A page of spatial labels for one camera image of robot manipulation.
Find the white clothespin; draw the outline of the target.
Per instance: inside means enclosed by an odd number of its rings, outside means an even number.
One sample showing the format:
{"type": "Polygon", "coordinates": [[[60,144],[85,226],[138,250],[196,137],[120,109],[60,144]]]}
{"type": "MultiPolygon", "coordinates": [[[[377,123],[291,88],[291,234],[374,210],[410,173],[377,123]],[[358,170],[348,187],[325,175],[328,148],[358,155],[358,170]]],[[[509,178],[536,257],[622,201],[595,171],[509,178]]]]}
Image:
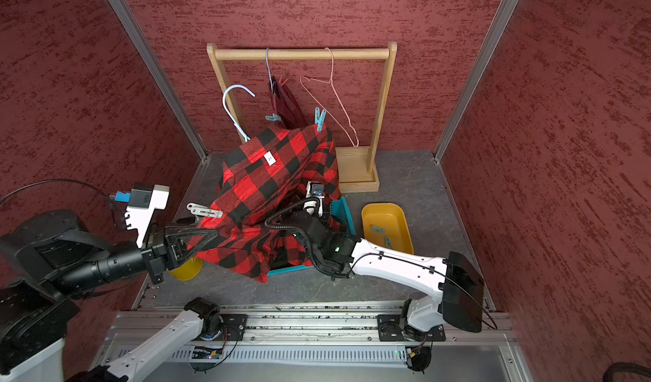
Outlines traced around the white clothespin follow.
{"type": "Polygon", "coordinates": [[[210,207],[206,207],[203,205],[199,205],[196,203],[188,203],[186,205],[186,209],[188,209],[188,212],[190,212],[194,217],[197,219],[203,219],[203,218],[222,218],[223,217],[223,212],[220,210],[215,210],[210,207]]]}

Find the red black plaid shirt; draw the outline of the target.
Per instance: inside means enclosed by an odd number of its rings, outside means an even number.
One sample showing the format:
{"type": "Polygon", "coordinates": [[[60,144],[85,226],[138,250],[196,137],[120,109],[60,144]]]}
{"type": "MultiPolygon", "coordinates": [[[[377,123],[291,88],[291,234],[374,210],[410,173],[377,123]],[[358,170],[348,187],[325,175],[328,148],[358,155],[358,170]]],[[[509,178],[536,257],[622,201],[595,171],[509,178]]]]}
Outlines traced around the red black plaid shirt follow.
{"type": "Polygon", "coordinates": [[[265,129],[227,154],[220,170],[211,209],[220,218],[205,217],[193,238],[197,257],[259,283],[266,283],[271,265],[284,256],[291,266],[310,265],[303,246],[288,231],[264,222],[306,196],[310,181],[325,186],[325,199],[340,198],[336,146],[329,129],[265,129]]]}

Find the pink wire hanger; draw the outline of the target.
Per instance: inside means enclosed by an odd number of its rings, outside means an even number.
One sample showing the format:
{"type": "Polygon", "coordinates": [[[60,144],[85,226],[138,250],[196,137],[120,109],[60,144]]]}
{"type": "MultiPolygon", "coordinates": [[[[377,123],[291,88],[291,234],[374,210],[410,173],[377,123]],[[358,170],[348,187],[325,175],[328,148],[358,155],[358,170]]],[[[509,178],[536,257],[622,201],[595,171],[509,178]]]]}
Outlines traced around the pink wire hanger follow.
{"type": "Polygon", "coordinates": [[[322,113],[327,112],[332,122],[344,133],[349,144],[357,148],[360,146],[358,131],[334,84],[335,58],[333,51],[330,48],[325,48],[324,51],[330,60],[330,71],[327,76],[325,78],[301,76],[299,78],[300,86],[322,113]]]}

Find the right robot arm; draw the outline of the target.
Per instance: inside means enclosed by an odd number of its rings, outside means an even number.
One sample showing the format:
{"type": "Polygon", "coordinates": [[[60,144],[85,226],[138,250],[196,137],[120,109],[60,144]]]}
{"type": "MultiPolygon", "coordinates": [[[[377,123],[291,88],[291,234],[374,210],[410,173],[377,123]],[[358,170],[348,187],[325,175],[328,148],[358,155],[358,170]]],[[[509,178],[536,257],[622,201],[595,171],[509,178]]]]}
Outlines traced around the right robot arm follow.
{"type": "Polygon", "coordinates": [[[317,271],[332,279],[370,276],[422,293],[422,298],[403,304],[398,327],[407,340],[424,341],[445,324],[471,333],[482,331],[484,280],[462,254],[427,257],[395,251],[335,232],[305,211],[279,212],[264,225],[291,234],[317,271]]]}

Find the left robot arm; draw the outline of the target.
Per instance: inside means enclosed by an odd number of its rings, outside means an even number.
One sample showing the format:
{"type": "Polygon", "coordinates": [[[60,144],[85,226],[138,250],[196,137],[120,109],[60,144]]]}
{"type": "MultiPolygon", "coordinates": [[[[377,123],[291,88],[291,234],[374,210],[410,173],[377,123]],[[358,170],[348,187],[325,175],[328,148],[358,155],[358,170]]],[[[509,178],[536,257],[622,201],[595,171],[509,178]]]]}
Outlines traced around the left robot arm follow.
{"type": "Polygon", "coordinates": [[[144,246],[113,244],[70,210],[44,212],[3,235],[1,255],[19,278],[1,290],[1,379],[63,380],[77,299],[143,273],[160,282],[216,236],[213,229],[171,225],[146,229],[144,246]]]}

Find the yellow cup with tools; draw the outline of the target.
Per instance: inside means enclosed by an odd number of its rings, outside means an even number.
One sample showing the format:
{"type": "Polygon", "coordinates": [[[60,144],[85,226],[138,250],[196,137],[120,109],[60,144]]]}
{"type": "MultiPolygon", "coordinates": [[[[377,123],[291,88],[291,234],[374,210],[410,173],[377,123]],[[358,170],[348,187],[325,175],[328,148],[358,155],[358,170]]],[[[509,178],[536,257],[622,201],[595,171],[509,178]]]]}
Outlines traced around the yellow cup with tools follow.
{"type": "Polygon", "coordinates": [[[179,268],[170,271],[170,274],[177,280],[187,282],[196,278],[203,268],[203,261],[199,258],[192,257],[179,268]]]}

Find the teal clothespin on plaid shirt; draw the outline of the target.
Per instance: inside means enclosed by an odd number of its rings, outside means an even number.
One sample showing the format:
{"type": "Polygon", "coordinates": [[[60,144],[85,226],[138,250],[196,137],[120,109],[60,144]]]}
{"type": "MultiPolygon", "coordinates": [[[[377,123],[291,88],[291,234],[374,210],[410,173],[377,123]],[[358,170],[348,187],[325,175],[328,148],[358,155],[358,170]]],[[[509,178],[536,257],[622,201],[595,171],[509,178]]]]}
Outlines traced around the teal clothespin on plaid shirt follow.
{"type": "Polygon", "coordinates": [[[273,113],[270,116],[266,116],[265,120],[268,121],[268,122],[282,122],[281,117],[279,115],[275,114],[275,113],[273,113]]]}

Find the teal plastic basket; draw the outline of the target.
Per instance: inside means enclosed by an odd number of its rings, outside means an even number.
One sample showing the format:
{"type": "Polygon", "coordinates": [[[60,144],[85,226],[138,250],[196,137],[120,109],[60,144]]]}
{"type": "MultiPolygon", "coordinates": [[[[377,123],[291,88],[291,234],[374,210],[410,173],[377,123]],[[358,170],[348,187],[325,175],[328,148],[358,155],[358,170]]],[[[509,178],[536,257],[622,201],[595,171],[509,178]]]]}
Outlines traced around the teal plastic basket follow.
{"type": "Polygon", "coordinates": [[[332,279],[347,279],[352,273],[352,251],[360,240],[346,200],[330,205],[323,217],[303,210],[307,199],[274,213],[264,221],[268,229],[290,233],[306,252],[318,272],[332,279]]]}

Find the maroon satin shirt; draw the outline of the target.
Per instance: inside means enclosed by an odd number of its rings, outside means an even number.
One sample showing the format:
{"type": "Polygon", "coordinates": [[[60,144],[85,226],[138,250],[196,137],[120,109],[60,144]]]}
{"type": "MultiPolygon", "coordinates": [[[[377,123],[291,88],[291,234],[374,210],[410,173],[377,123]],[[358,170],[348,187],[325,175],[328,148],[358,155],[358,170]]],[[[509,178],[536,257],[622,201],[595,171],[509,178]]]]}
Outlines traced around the maroon satin shirt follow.
{"type": "Polygon", "coordinates": [[[281,81],[274,76],[271,77],[270,98],[272,114],[279,117],[277,123],[280,127],[301,129],[309,125],[286,80],[281,81]]]}

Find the wooden clothes rack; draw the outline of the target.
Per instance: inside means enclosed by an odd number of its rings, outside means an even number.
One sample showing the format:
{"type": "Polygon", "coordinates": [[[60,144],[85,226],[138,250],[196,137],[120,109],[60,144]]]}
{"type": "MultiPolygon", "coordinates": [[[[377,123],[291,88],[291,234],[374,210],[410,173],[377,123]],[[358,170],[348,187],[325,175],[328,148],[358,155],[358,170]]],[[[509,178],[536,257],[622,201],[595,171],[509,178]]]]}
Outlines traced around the wooden clothes rack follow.
{"type": "MultiPolygon", "coordinates": [[[[271,61],[326,61],[329,60],[329,56],[324,49],[271,49],[269,58],[271,61]]],[[[215,43],[209,43],[206,50],[222,89],[222,95],[225,89],[232,85],[225,69],[227,61],[264,61],[265,50],[263,49],[220,49],[215,43]]],[[[339,189],[342,193],[377,192],[380,188],[380,178],[376,167],[376,153],[388,103],[398,44],[391,42],[388,44],[388,48],[382,49],[334,49],[332,51],[335,61],[384,61],[371,144],[357,148],[352,146],[337,148],[340,173],[339,189]]]]}

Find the yellow plastic tray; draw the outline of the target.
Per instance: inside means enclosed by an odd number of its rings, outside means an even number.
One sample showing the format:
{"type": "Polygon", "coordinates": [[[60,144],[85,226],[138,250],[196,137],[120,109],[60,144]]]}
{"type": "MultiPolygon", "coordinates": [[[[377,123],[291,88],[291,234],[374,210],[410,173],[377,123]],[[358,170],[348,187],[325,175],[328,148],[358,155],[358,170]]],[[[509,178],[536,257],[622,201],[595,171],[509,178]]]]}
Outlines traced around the yellow plastic tray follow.
{"type": "Polygon", "coordinates": [[[393,244],[393,250],[413,255],[415,253],[409,226],[403,209],[394,203],[371,203],[364,206],[361,212],[364,238],[369,242],[384,246],[384,238],[388,236],[393,244]],[[371,231],[371,225],[385,229],[385,233],[371,231]]]}

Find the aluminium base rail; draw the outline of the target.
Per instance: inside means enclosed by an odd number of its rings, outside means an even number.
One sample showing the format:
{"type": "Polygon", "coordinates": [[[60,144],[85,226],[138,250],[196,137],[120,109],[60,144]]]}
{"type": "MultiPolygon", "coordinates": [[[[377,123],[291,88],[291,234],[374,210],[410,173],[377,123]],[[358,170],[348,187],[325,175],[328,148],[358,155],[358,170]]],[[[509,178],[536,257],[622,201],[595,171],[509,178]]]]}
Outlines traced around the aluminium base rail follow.
{"type": "Polygon", "coordinates": [[[511,380],[526,370],[508,314],[493,312],[475,334],[439,325],[411,340],[399,328],[401,302],[226,306],[224,335],[181,337],[166,363],[205,372],[219,364],[441,368],[449,359],[495,359],[511,380]]]}

